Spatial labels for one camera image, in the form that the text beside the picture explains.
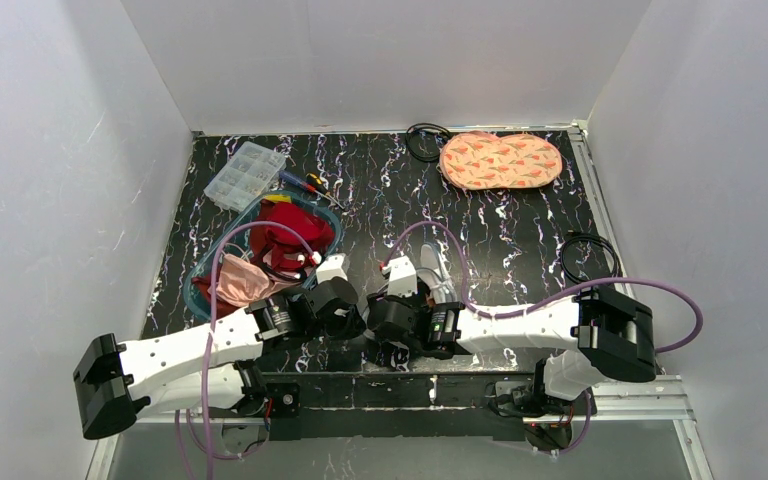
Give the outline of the dark red bra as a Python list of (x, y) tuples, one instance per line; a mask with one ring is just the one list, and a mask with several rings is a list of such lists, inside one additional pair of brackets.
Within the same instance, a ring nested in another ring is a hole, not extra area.
[(291, 202), (262, 200), (256, 220), (269, 225), (250, 230), (251, 262), (283, 282), (305, 281), (314, 268), (303, 241), (323, 256), (336, 237), (326, 220)]

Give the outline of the white mesh laundry basket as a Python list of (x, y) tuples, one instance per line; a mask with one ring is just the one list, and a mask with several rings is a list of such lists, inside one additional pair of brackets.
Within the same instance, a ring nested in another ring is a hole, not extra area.
[(436, 303), (452, 303), (459, 300), (454, 281), (444, 262), (444, 256), (431, 242), (426, 242), (420, 249), (420, 263), (415, 268), (418, 278), (428, 287)]

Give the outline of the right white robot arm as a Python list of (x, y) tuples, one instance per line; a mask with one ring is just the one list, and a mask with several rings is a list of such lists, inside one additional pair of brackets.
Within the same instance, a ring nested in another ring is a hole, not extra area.
[(363, 316), (378, 340), (448, 360), (489, 350), (557, 349), (535, 368), (536, 395), (571, 402), (606, 379), (646, 383), (657, 367), (652, 311), (607, 286), (536, 305), (434, 306), (419, 294), (371, 295)]

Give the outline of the teal plastic bin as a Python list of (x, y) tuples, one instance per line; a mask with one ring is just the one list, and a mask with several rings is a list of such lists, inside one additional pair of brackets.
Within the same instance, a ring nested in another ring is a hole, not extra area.
[(240, 213), (233, 217), (227, 217), (225, 222), (221, 223), (221, 226), (223, 226), (224, 229), (212, 237), (213, 243), (197, 258), (194, 265), (184, 276), (180, 298), (196, 319), (200, 321), (208, 321), (210, 319), (210, 305), (209, 301), (204, 298), (198, 288), (192, 283), (192, 279), (208, 276), (210, 274), (212, 261), (220, 240), (238, 226), (255, 221), (260, 215), (262, 200), (269, 200), (274, 203), (278, 203), (279, 201), (292, 203), (300, 209), (325, 221), (335, 234), (333, 241), (326, 250), (327, 255), (332, 255), (336, 252), (338, 245), (344, 237), (342, 224), (338, 216), (328, 207), (318, 205), (312, 200), (303, 198), (300, 193), (288, 190), (273, 190), (256, 197), (248, 206), (244, 207)]

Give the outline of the strawberry print mesh laundry bag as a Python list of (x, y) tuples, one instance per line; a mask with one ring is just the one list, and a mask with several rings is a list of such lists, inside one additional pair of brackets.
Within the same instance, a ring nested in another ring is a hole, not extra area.
[(531, 134), (460, 133), (442, 147), (439, 160), (446, 180), (463, 190), (540, 188), (563, 170), (560, 151)]

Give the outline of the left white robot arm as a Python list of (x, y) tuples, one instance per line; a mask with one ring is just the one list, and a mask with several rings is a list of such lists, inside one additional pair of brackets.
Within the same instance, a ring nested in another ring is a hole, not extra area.
[(253, 361), (322, 335), (352, 338), (363, 327), (358, 293), (335, 277), (311, 289), (291, 287), (204, 324), (147, 340), (112, 333), (90, 341), (72, 373), (82, 435), (121, 433), (147, 413), (186, 409), (218, 395), (222, 409), (264, 397)]

